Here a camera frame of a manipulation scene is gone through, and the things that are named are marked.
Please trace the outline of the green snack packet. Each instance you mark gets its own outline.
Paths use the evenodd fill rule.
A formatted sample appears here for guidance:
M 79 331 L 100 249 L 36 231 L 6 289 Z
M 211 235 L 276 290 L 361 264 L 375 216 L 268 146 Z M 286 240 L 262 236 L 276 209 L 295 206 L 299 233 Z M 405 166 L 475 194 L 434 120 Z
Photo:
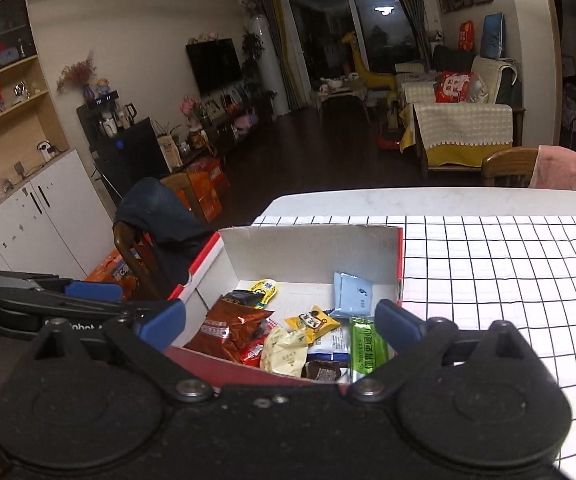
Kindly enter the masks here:
M 372 318 L 351 318 L 350 334 L 350 371 L 352 382 L 357 382 L 388 362 L 389 350 Z

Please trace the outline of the light blue snack packet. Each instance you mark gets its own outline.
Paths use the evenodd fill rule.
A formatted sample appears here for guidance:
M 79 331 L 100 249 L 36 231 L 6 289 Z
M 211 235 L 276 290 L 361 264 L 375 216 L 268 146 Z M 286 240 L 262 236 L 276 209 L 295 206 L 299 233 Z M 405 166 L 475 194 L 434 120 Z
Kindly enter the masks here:
M 333 318 L 369 318 L 373 283 L 359 276 L 335 272 L 333 277 Z

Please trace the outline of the dark red foil snack packet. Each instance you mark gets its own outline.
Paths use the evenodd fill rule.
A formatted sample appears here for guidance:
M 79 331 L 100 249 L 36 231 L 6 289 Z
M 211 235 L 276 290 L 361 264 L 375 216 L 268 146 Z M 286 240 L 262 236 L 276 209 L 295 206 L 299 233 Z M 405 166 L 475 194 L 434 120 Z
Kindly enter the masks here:
M 273 311 L 235 304 L 226 299 L 216 301 L 185 349 L 242 363 L 241 354 L 255 339 Z

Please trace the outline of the cream yellow snack packet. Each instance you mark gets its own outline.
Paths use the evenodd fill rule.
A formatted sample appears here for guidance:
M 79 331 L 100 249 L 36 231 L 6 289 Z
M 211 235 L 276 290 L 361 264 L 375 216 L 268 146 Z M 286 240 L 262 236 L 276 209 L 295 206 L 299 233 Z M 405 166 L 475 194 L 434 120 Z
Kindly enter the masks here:
M 285 330 L 274 327 L 265 338 L 260 369 L 264 372 L 300 378 L 306 363 L 309 344 L 305 330 Z

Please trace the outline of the black sesame snack packet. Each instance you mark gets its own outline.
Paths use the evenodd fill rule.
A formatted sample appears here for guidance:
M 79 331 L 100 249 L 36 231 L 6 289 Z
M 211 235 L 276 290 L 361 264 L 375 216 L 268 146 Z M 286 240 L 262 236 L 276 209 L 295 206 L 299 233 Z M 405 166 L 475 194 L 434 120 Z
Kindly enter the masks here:
M 263 303 L 265 294 L 263 292 L 255 292 L 254 290 L 235 289 L 222 296 L 222 299 L 232 304 L 240 304 L 241 306 L 264 309 Z

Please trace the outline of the blue white snack packet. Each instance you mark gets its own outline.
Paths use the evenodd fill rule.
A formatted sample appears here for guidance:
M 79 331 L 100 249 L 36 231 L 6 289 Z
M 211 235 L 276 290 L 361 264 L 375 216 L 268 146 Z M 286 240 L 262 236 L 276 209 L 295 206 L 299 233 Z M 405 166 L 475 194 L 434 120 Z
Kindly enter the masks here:
M 351 358 L 351 331 L 342 325 L 316 339 L 307 350 L 309 361 L 348 363 Z

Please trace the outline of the red candy wrapper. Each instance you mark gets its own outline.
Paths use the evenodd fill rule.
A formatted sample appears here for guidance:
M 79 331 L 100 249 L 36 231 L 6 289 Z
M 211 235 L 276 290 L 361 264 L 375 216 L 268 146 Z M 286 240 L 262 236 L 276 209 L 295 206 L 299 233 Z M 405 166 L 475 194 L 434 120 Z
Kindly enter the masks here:
M 240 350 L 240 359 L 243 365 L 260 367 L 266 338 L 266 335 L 255 338 Z

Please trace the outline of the chair with dark jacket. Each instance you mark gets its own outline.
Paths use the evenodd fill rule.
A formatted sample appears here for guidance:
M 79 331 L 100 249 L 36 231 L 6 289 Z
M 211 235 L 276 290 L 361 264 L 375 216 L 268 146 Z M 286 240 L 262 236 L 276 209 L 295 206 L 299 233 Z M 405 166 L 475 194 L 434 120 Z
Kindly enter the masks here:
M 187 174 L 139 180 L 123 197 L 113 222 L 114 244 L 140 286 L 164 299 L 185 285 L 190 266 L 214 231 L 197 218 Z

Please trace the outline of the white wooden cabinet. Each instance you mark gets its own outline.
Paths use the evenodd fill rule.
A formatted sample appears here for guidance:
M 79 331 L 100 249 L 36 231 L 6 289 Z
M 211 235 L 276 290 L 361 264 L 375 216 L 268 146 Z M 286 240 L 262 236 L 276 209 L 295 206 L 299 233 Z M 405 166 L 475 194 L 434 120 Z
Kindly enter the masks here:
M 26 0 L 0 0 L 0 270 L 87 278 L 111 219 L 64 133 Z

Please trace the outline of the red white cardboard box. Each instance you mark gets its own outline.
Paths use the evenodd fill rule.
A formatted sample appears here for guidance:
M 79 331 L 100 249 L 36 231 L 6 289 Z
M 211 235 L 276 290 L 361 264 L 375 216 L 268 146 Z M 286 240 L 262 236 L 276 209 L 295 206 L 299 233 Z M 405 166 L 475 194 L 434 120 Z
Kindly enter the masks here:
M 381 299 L 403 299 L 404 229 L 400 226 L 248 226 L 215 233 L 189 268 L 189 281 L 178 294 L 186 306 L 186 326 L 164 354 L 215 388 L 226 385 L 311 386 L 297 379 L 235 364 L 189 350 L 207 311 L 219 297 L 271 278 L 278 284 L 271 319 L 312 306 L 333 307 L 333 274 L 344 272 L 373 283 L 374 309 Z

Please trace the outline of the small yellow candy packet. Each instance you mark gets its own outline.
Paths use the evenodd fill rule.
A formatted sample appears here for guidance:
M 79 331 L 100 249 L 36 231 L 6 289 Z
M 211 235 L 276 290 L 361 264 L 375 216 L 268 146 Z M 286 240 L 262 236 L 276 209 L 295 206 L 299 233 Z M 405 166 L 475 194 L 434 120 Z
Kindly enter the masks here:
M 265 280 L 255 282 L 250 287 L 250 292 L 254 295 L 253 307 L 264 309 L 267 304 L 271 302 L 274 296 L 276 296 L 278 292 L 278 284 L 270 278 L 265 278 Z

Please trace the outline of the black water dispenser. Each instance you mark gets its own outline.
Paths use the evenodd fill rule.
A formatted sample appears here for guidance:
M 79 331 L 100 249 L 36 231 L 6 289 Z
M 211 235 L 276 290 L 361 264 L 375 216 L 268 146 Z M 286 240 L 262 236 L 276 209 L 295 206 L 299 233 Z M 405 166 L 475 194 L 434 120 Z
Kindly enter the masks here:
M 117 91 L 83 104 L 76 115 L 96 171 L 116 205 L 138 181 L 171 172 L 151 119 L 139 118 L 132 103 L 121 104 Z

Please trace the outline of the white checkered tablecloth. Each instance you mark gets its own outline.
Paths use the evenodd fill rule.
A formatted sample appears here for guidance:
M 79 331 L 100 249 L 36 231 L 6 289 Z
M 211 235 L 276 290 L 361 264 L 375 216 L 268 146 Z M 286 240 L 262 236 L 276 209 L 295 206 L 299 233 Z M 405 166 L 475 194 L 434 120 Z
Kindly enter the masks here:
M 359 224 L 404 231 L 404 299 L 463 330 L 511 322 L 557 379 L 572 426 L 557 466 L 576 479 L 576 216 L 260 216 L 257 226 Z

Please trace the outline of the orange gift boxes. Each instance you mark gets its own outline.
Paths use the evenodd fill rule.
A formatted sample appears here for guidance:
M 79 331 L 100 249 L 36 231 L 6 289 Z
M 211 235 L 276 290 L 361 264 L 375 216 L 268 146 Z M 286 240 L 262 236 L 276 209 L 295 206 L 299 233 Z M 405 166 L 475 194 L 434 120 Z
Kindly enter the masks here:
M 183 171 L 187 182 L 177 195 L 181 201 L 207 223 L 223 212 L 222 200 L 230 184 L 218 158 L 202 157 Z

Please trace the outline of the wooden chair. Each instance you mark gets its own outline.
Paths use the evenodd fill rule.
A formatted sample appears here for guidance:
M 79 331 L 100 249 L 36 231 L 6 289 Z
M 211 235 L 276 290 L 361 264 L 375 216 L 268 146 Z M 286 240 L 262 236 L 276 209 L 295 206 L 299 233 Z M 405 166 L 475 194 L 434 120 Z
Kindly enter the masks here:
M 490 155 L 482 164 L 484 184 L 502 188 L 530 188 L 537 150 L 508 148 Z

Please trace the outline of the sofa with cream cover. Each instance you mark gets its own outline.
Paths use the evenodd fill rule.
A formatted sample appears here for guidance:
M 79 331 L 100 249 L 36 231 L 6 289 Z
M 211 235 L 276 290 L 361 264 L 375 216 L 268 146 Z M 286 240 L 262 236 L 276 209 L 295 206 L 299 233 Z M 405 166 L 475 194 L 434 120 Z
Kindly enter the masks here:
M 512 147 L 513 99 L 520 89 L 516 66 L 477 55 L 466 72 L 474 77 L 466 101 L 459 103 L 435 102 L 441 73 L 410 75 L 399 84 L 399 149 L 417 148 L 430 169 L 478 169 L 485 157 Z

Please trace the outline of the pink towel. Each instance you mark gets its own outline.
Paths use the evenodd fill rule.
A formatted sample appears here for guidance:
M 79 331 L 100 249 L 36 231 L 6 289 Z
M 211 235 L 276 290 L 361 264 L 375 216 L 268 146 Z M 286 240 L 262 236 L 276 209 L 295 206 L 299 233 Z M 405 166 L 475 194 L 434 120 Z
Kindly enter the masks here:
M 562 146 L 539 145 L 530 188 L 576 190 L 576 151 Z

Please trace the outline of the red cushion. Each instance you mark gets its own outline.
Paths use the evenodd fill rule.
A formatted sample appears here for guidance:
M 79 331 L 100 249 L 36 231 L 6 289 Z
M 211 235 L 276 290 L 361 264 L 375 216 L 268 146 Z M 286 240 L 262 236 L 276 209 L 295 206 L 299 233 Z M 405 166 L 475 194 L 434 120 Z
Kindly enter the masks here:
M 474 73 L 443 72 L 435 88 L 435 102 L 459 103 L 466 101 Z

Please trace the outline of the black television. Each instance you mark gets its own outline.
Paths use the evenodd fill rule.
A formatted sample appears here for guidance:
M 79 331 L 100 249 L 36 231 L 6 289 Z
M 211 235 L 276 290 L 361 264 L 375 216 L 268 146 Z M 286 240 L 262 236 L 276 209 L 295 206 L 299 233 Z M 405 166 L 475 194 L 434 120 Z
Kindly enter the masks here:
M 187 44 L 186 54 L 200 96 L 208 96 L 243 79 L 237 51 L 230 38 Z

